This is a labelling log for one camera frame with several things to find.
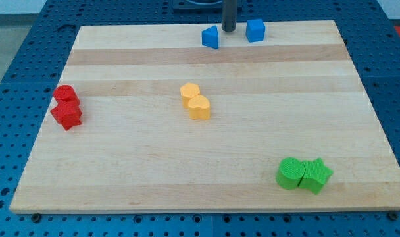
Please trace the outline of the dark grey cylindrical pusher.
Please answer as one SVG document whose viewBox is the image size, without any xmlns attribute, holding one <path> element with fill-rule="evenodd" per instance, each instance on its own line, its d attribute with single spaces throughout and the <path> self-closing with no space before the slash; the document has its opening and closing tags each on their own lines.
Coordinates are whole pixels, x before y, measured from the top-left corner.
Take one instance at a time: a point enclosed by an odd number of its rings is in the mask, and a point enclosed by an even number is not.
<svg viewBox="0 0 400 237">
<path fill-rule="evenodd" d="M 237 0 L 222 1 L 222 30 L 225 32 L 233 32 L 236 29 L 237 22 Z"/>
</svg>

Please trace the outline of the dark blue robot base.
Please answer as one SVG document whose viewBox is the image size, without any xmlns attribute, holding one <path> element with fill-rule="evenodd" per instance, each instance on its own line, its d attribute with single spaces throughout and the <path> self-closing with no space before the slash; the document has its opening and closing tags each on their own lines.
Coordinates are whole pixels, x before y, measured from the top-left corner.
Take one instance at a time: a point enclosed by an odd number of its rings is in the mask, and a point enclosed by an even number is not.
<svg viewBox="0 0 400 237">
<path fill-rule="evenodd" d="M 223 0 L 171 0 L 170 6 L 174 13 L 189 11 L 218 12 L 222 11 Z"/>
</svg>

